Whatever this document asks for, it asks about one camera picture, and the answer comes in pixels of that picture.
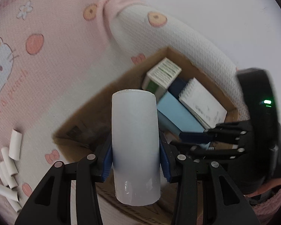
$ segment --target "small carton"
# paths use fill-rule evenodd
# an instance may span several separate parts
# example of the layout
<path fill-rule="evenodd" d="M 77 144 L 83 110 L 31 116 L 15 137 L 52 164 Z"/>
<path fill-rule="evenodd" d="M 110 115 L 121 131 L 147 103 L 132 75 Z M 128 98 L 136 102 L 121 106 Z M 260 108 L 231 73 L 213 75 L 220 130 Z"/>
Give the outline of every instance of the small carton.
<path fill-rule="evenodd" d="M 153 93 L 158 101 L 180 72 L 180 67 L 168 58 L 164 58 L 160 63 L 147 72 L 142 84 L 142 89 Z"/>

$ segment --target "white notepad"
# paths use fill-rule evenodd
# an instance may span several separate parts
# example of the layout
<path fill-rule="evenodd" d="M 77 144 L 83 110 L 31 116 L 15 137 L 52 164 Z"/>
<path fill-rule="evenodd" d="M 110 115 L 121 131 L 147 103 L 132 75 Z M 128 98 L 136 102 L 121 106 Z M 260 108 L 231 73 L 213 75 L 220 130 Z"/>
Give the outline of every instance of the white notepad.
<path fill-rule="evenodd" d="M 225 120 L 225 108 L 195 78 L 180 93 L 179 101 L 205 128 L 214 128 Z"/>

